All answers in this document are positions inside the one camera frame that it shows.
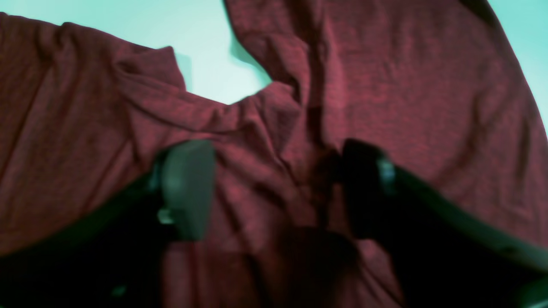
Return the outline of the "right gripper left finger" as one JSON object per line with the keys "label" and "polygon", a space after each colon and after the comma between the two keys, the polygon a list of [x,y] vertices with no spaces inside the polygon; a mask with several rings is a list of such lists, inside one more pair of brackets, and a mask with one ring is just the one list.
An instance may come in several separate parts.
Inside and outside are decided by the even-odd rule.
{"label": "right gripper left finger", "polygon": [[166,148],[90,215],[1,257],[1,306],[160,308],[163,253],[204,238],[214,169],[209,140]]}

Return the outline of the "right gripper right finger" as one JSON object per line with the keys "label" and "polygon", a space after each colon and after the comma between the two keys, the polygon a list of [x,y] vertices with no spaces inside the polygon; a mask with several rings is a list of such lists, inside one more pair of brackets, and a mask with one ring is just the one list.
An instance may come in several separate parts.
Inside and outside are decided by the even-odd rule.
{"label": "right gripper right finger", "polygon": [[386,250],[410,308],[545,308],[547,249],[464,212],[371,144],[340,158],[355,238]]}

